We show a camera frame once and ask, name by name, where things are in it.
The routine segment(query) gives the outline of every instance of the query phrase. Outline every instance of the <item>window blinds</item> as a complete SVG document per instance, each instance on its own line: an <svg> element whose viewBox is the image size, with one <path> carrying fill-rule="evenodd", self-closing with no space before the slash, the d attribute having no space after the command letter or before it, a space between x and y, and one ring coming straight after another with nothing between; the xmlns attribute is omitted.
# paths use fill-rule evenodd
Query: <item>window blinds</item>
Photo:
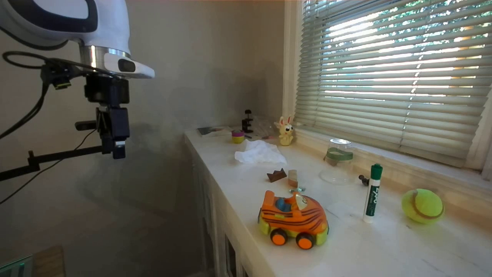
<svg viewBox="0 0 492 277"><path fill-rule="evenodd" d="M304 2L296 121L462 166L492 83L492 0Z"/></svg>

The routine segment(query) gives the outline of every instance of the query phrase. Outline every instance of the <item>toy car wheel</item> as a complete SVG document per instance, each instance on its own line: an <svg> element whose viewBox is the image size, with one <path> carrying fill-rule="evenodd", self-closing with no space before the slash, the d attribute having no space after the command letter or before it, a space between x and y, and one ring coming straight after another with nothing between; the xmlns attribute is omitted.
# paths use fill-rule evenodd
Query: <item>toy car wheel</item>
<svg viewBox="0 0 492 277"><path fill-rule="evenodd" d="M311 249L314 245L314 237L308 233L300 233L296 237L297 246L302 249Z"/></svg>
<svg viewBox="0 0 492 277"><path fill-rule="evenodd" d="M275 229L270 233L270 239L275 245L284 245L287 242L287 233L282 229Z"/></svg>

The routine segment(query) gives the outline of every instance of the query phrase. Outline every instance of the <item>black tire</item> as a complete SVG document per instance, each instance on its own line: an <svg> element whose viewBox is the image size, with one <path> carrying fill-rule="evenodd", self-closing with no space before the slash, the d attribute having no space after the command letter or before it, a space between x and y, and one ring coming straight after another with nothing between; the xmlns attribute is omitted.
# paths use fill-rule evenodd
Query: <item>black tire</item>
<svg viewBox="0 0 492 277"><path fill-rule="evenodd" d="M274 236L275 236L275 235L281 235L281 236L284 238L284 242L283 242L282 244L277 244L277 243L275 243L275 241L274 241ZM270 240L271 240L271 241L272 241L275 245L284 245L284 244L286 244L286 243L287 243L287 238L288 238L287 233L286 233L284 230L280 229L280 228L279 228L279 229L275 229L275 230L273 230L273 231L270 233Z"/></svg>
<svg viewBox="0 0 492 277"><path fill-rule="evenodd" d="M309 248L304 248L304 247L302 247L302 246L299 244L299 241L300 241L301 239L308 239L309 241L311 241L311 246L310 246ZM310 235L310 234L308 234L308 233L300 233L300 234L298 234L298 235L297 235L297 237L296 237L296 244L297 244L297 246L299 246L299 248L301 248L301 249L305 249L305 250L308 250L308 249L311 249L311 248L314 246L314 244L315 244L315 239L314 239L314 237L313 237L312 235Z"/></svg>

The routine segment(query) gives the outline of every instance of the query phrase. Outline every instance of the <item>white tissue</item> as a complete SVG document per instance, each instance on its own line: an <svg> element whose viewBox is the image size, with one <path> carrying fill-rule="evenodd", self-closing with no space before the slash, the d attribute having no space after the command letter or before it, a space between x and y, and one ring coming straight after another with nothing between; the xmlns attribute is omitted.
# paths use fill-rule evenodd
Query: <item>white tissue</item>
<svg viewBox="0 0 492 277"><path fill-rule="evenodd" d="M280 154L276 145L269 144L262 140L249 141L246 140L246 149L244 152L236 151L234 153L234 158L236 160L247 163L261 163L261 162L270 162L270 163L287 163L282 154Z"/></svg>

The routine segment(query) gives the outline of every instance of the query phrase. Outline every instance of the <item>green rubber band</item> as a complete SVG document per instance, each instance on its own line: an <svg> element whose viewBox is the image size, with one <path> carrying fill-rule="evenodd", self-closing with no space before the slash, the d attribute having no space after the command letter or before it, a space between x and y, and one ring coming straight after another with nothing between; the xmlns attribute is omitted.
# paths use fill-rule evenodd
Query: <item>green rubber band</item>
<svg viewBox="0 0 492 277"><path fill-rule="evenodd" d="M328 151L326 151L325 157L336 161L349 161L354 158L354 154L352 152L340 150L336 147L330 147L328 148Z"/></svg>

